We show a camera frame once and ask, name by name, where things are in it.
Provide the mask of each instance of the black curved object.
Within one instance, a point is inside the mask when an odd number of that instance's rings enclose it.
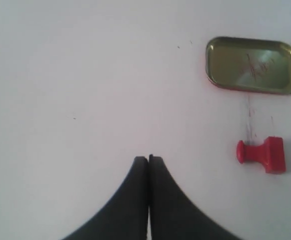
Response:
[[[202,213],[178,187],[161,157],[149,158],[152,240],[239,240]]]
[[[64,240],[146,240],[148,208],[148,161],[136,157],[109,202]]]

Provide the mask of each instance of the white surface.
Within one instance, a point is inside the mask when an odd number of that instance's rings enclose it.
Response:
[[[0,240],[65,237],[150,153],[232,233],[291,240],[291,95],[210,84],[222,35],[291,44],[291,1],[1,0]],[[287,174],[236,161],[249,124]]]

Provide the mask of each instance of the red object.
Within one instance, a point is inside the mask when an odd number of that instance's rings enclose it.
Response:
[[[284,141],[281,137],[269,136],[260,146],[245,145],[239,141],[236,157],[241,164],[261,163],[268,174],[282,174],[286,171]]]

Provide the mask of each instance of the rectangular tin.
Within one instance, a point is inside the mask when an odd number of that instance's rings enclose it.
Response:
[[[217,37],[206,46],[206,73],[220,88],[291,94],[291,46],[279,41]]]

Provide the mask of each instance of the metal tin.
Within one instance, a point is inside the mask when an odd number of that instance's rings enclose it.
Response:
[[[206,46],[206,73],[220,88],[291,94],[291,46],[279,41],[217,37]]]

